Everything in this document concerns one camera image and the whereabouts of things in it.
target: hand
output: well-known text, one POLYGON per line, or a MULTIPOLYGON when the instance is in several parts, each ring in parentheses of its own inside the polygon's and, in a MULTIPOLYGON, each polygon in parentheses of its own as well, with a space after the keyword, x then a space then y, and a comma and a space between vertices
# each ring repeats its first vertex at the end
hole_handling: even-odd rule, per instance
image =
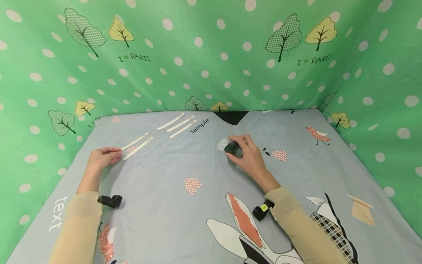
POLYGON ((265 193, 280 187, 274 176, 267 170, 261 150, 249 135, 229 136, 228 138, 236 141, 243 151, 242 158, 236 158, 232 154, 226 153, 230 161, 242 168, 265 193))

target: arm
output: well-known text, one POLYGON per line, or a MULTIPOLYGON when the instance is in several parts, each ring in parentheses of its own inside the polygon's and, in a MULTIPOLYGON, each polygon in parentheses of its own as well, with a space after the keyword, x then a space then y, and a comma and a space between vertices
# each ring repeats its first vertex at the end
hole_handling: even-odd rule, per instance
POLYGON ((243 151, 239 159, 226 156, 241 167, 266 193, 265 198, 274 202, 271 210, 274 219, 295 245, 305 264, 347 264, 341 252, 324 231, 306 214, 300 202, 285 187, 281 187, 267 170, 260 149, 249 135, 230 136, 243 151))
POLYGON ((76 196, 69 202, 49 264, 93 263, 97 230, 103 214, 103 206, 97 202, 101 175, 121 156, 122 151, 117 147, 105 147, 91 153, 76 196))

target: rabbit ear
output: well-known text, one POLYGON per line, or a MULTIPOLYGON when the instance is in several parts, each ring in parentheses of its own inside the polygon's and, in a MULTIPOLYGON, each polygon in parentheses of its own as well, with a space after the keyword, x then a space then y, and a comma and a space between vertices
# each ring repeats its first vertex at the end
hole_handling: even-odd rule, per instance
POLYGON ((248 207, 231 193, 226 194, 226 200, 232 210, 236 225, 240 232, 259 248, 266 249, 267 244, 262 239, 248 207))
POLYGON ((207 226, 222 247, 243 259, 248 258, 239 240, 241 234, 236 229, 214 219, 208 219, 207 226))

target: bedsheet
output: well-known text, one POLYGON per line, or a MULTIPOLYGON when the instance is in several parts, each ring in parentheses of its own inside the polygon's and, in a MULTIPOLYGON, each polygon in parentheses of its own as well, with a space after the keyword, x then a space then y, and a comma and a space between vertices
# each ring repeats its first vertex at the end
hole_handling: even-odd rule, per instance
POLYGON ((7 263, 46 263, 90 151, 141 136, 101 182, 123 202, 104 207, 95 263, 303 263, 271 216, 252 216, 263 193, 223 154, 243 133, 349 263, 420 263, 419 237, 317 110, 103 117, 7 263))

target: orange bird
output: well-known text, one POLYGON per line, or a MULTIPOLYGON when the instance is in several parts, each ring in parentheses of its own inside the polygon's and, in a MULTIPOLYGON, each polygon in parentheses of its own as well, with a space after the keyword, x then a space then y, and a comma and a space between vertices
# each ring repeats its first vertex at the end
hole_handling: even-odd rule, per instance
POLYGON ((316 138, 316 145, 318 145, 318 141, 322 141, 324 144, 326 145, 330 145, 329 143, 325 143, 326 141, 330 141, 331 139, 329 137, 327 137, 327 133, 322 133, 317 131, 315 128, 311 128, 311 127, 305 127, 309 133, 311 133, 311 135, 316 138))

